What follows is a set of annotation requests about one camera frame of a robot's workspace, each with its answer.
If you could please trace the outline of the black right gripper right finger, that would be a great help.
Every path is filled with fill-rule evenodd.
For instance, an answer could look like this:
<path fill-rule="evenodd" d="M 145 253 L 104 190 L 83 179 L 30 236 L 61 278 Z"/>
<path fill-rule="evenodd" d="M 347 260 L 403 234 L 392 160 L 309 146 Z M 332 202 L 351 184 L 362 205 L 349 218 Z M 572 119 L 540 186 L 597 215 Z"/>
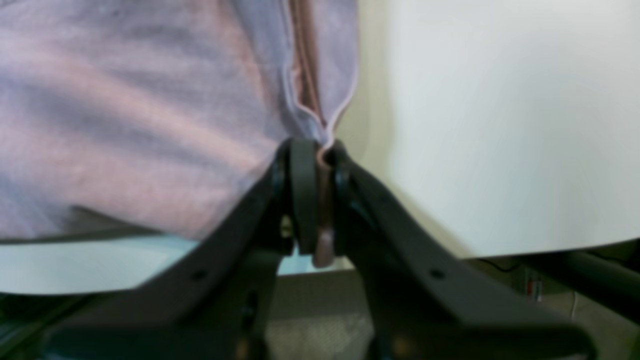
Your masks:
<path fill-rule="evenodd" d="M 457 259 L 336 142 L 334 251 L 373 325 L 366 360 L 592 360 L 585 330 Z"/>

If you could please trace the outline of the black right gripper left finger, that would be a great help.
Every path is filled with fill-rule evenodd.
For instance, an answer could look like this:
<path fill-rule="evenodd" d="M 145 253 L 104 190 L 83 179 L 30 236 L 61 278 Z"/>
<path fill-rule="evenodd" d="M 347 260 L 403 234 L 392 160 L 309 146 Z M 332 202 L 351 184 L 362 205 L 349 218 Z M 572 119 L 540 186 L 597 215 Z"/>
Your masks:
<path fill-rule="evenodd" d="M 45 360 L 269 360 L 281 261 L 318 243 L 317 145 L 292 138 L 222 224 L 135 290 L 58 325 Z"/>

